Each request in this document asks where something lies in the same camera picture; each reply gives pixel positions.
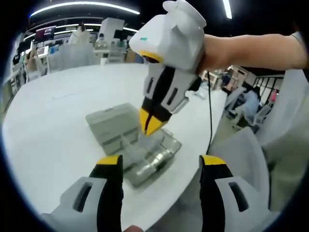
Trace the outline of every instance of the sleeve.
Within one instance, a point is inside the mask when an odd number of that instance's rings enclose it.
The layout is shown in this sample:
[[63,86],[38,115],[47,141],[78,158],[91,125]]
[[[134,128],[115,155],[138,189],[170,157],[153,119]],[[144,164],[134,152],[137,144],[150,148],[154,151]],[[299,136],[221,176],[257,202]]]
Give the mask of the sleeve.
[[305,41],[303,40],[303,37],[301,36],[301,33],[299,31],[297,31],[297,32],[293,33],[292,36],[295,37],[298,40],[298,42],[304,47],[304,49],[308,53],[308,49],[306,48],[306,44],[305,44]]

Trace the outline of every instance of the wire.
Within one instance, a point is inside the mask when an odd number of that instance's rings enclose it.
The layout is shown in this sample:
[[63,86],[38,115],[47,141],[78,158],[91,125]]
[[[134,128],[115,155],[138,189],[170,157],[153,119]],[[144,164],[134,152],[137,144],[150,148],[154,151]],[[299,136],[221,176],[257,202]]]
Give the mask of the wire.
[[208,98],[209,98],[209,112],[211,116],[211,138],[209,139],[209,144],[207,148],[206,155],[209,154],[209,148],[211,146],[211,140],[212,140],[212,113],[211,113],[211,79],[209,77],[209,71],[207,71],[207,77],[208,77]]

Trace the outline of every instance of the person's arm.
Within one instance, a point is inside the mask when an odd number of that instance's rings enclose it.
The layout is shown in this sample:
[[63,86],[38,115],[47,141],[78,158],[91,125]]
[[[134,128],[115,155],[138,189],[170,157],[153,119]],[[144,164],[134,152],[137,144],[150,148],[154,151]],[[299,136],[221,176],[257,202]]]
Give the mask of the person's arm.
[[242,35],[219,38],[205,35],[205,56],[199,71],[230,65],[274,70],[303,69],[308,66],[304,46],[293,35]]

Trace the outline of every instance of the table surface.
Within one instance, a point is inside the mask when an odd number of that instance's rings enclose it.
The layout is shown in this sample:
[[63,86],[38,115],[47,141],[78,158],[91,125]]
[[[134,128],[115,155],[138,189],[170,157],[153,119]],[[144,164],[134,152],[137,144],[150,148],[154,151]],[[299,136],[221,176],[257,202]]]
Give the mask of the table surface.
[[[50,213],[60,195],[81,176],[89,176],[105,156],[85,116],[125,102],[140,108],[144,64],[109,64],[64,70],[23,85],[3,124],[3,139],[12,173],[38,213]],[[122,228],[144,230],[177,201],[198,170],[198,156],[210,139],[208,99],[188,93],[190,102],[165,126],[182,143],[171,166],[153,183],[132,188],[125,180]],[[211,93],[213,134],[226,94]]]

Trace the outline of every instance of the floor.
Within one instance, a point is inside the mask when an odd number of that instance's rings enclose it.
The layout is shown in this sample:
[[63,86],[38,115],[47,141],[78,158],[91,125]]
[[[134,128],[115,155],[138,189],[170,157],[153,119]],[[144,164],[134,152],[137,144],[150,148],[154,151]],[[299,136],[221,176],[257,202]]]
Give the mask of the floor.
[[[211,145],[217,145],[220,141],[235,134],[238,130],[232,125],[232,122],[223,115]],[[199,199],[200,175],[198,171],[173,207],[147,232],[202,231],[203,216]]]

